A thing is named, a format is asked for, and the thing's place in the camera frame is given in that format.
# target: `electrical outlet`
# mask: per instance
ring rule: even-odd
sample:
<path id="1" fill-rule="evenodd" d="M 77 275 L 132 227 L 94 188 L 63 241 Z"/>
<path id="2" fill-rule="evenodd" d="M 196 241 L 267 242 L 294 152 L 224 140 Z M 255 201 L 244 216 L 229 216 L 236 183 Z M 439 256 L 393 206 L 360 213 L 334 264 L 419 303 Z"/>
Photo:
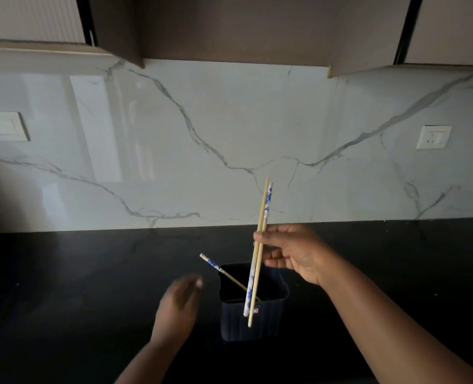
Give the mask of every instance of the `electrical outlet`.
<path id="1" fill-rule="evenodd" d="M 444 148 L 450 138 L 450 125 L 425 125 L 421 128 L 416 149 Z"/>

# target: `marble backsplash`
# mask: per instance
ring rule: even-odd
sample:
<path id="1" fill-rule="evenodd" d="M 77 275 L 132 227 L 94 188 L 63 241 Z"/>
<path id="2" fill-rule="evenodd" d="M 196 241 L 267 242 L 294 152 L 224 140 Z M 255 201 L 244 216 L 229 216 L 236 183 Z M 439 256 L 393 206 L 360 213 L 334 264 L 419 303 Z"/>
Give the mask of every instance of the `marble backsplash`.
<path id="1" fill-rule="evenodd" d="M 473 217 L 472 72 L 326 74 L 1 51 L 0 232 Z"/>

